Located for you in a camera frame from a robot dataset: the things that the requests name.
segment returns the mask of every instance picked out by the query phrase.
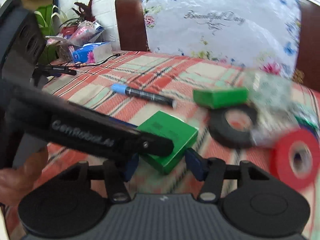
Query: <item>black circular pad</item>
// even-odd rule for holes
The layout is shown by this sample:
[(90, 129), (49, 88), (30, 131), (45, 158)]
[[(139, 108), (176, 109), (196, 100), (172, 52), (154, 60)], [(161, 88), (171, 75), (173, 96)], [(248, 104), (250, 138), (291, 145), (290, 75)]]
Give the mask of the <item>black circular pad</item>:
[(302, 195), (271, 180), (252, 180), (231, 192), (224, 198), (222, 210), (239, 230), (265, 238), (301, 233), (310, 215)]
[(33, 235), (65, 238), (95, 226), (105, 206), (95, 191), (59, 185), (31, 192), (20, 202), (18, 213), (23, 226)]
[[(251, 125), (245, 130), (237, 130), (233, 128), (227, 121), (226, 115), (230, 111), (239, 111), (249, 117)], [(209, 122), (209, 132), (222, 146), (241, 149), (250, 148), (252, 142), (250, 140), (250, 129), (257, 123), (257, 110), (247, 105), (231, 106), (228, 108), (215, 109), (211, 111)]]

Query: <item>marker pen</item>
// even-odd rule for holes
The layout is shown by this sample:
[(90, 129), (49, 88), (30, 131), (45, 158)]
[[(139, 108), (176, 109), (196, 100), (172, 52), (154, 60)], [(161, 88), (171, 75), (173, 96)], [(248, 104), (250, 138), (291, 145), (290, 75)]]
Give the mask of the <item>marker pen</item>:
[(171, 106), (172, 108), (175, 108), (177, 105), (177, 101), (173, 98), (168, 98), (143, 90), (134, 89), (128, 87), (127, 85), (113, 84), (110, 88), (111, 90), (119, 94), (127, 95), (129, 97), (142, 98), (148, 101), (156, 102), (161, 105)]

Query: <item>human hand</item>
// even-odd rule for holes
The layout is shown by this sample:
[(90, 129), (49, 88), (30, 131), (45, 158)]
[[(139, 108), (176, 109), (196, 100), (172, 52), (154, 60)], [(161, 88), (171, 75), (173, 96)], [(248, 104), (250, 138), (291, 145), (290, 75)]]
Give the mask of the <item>human hand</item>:
[(0, 202), (14, 206), (33, 189), (48, 161), (47, 147), (31, 155), (18, 169), (0, 170)]

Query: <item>green box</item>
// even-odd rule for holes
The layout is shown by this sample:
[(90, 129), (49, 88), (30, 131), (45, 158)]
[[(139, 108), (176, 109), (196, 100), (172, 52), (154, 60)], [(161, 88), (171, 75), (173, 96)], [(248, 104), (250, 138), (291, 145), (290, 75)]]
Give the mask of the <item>green box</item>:
[(163, 174), (169, 174), (172, 171), (183, 158), (184, 151), (192, 147), (198, 136), (196, 128), (162, 111), (156, 112), (143, 124), (138, 126), (137, 129), (166, 137), (173, 141), (173, 151), (167, 157), (151, 154), (141, 155), (147, 163)]
[(200, 106), (212, 109), (241, 105), (247, 102), (248, 89), (245, 87), (217, 89), (217, 90), (193, 90), (193, 100)]

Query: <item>plaid tablecloth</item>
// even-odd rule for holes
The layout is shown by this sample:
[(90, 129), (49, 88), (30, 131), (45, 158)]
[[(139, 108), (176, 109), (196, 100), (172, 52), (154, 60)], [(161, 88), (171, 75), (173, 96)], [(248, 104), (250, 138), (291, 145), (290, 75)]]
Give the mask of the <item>plaid tablecloth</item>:
[[(213, 61), (148, 52), (128, 52), (100, 66), (79, 68), (76, 76), (61, 76), (49, 82), (44, 90), (135, 125), (140, 125), (158, 110), (162, 110), (199, 128), (194, 149), (201, 156), (221, 158), (228, 164), (239, 164), (241, 160), (249, 160), (268, 171), (268, 150), (251, 148), (237, 152), (220, 146), (208, 132), (208, 111), (197, 106), (192, 100), (192, 90), (195, 88), (238, 86), (241, 85), (243, 76), (241, 68)], [(116, 94), (109, 89), (114, 83), (126, 83), (134, 88), (169, 95), (177, 99), (177, 108), (173, 110), (141, 99)], [(318, 92), (292, 83), (292, 100), (311, 107), (319, 116), (320, 94)], [(80, 160), (87, 160), (91, 165), (99, 165), (103, 161), (56, 144), (49, 144), (48, 148), (49, 163), (36, 186)], [(201, 185), (202, 183), (197, 182), (186, 170), (184, 160), (169, 175), (163, 176), (140, 159), (138, 169), (127, 187), (132, 194), (135, 192), (197, 194)], [(222, 194), (227, 194), (235, 187), (235, 181), (225, 181)], [(106, 195), (103, 183), (93, 182), (92, 188)], [(311, 206), (311, 216), (304, 235), (312, 240), (320, 239), (319, 190), (320, 179), (301, 192)], [(19, 224), (16, 207), (7, 210), (6, 222), (11, 239), (20, 239), (24, 233)]]

